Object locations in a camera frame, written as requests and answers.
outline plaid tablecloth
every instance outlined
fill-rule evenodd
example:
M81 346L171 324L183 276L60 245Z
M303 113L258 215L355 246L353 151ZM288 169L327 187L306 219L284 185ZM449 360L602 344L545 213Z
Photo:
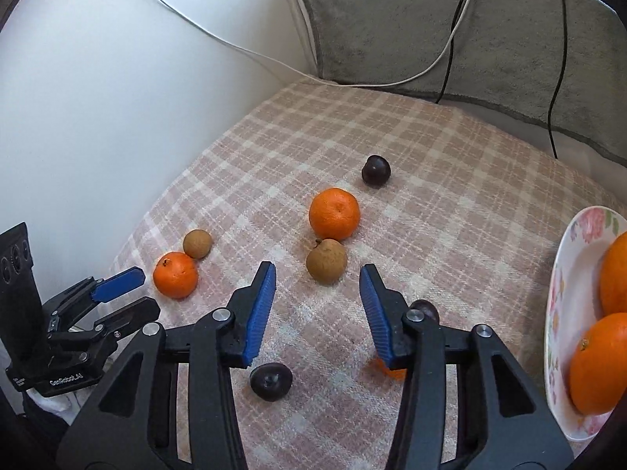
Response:
M392 166L389 183L378 190L361 180L374 153ZM324 287L305 269L315 245L307 212L313 196L330 186L356 196L362 219L345 242L346 274ZM557 245L573 215L595 204L627 215L592 180L459 109L303 81L205 150L143 218L111 273L143 268L149 278L140 293L159 301L159 321L168 328L223 306L235 288L250 284L260 261L273 261L277 294L255 365L283 362L295 381L285 400L265 403L248 386L250 370L233 371L250 468L380 469L401 384L371 364L360 266L375 263L408 303L432 300L443 325L490 324L541 386ZM198 264L197 290L182 302L168 300L150 273L197 227L212 233L214 248ZM185 376L179 384L185 400ZM448 386L452 392L452 379ZM179 452L189 457L184 411L179 426Z

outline gray blanket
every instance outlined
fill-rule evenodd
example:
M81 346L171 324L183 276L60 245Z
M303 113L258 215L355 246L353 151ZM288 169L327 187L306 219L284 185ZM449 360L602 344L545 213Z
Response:
M422 71L449 36L458 0L303 0L318 75L388 83ZM553 128L627 166L627 32L599 0L566 0L568 56ZM446 58L394 91L433 98ZM562 62L561 0L472 0L445 98L546 127Z

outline white plate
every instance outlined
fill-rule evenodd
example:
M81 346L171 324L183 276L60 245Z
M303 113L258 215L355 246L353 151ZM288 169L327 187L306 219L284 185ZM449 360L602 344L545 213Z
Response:
M594 437L609 414L583 416L568 394L568 366L583 334L603 317L599 270L627 221L606 207L588 207L566 228L553 265L544 328L544 382L553 416L568 440Z

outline orange fruit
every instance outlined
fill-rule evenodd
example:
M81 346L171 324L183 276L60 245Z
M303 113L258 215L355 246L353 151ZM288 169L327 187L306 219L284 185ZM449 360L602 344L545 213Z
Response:
M380 359L380 357L374 358L374 365L378 367L381 371L383 371L390 378L394 378L395 380L405 381L406 370L405 369L397 369L391 370L388 369L386 364Z
M360 218L355 196L336 187L319 193L309 207L309 224L321 239L347 239Z
M614 408L627 389L627 313L606 316L579 342L569 374L571 399L584 415Z
M152 280L166 297L182 299L196 288L198 271L194 260L184 252L169 252L157 263Z
M627 233L620 235L605 253L599 297L606 315L627 313Z

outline plate rim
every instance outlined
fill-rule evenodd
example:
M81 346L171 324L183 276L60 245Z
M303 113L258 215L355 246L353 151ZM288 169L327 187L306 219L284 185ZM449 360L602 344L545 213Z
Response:
M620 213L618 213L613 208L604 207L603 205L590 205L589 207L584 207L573 216L570 222L566 225L564 234L562 235L562 238L559 241L559 246L555 254L555 259L553 260L553 269L551 270L551 280L549 281L549 291L547 295L547 304L546 304L546 310L545 310L545 315L544 315L544 394L546 396L546 401L549 406L549 410L551 411L551 414L553 415L553 418L556 420L564 436L571 442L585 442L585 441L590 440L591 438L594 438L596 434L589 435L584 438L573 438L572 436L566 434L564 432L564 429L562 428L562 425L557 420L557 415L553 410L553 406L551 405L551 400L549 398L549 330L551 330L551 327L549 326L549 310L551 307L551 288L553 287L553 282L555 280L555 275L556 275L557 257L559 256L559 253L562 250L562 246L565 245L566 237L570 235L571 226L578 220L579 216L582 213L584 213L587 210L590 210L591 208L602 208L603 210L609 210L612 212L613 215L625 221L625 224L627 225L627 219L625 219Z

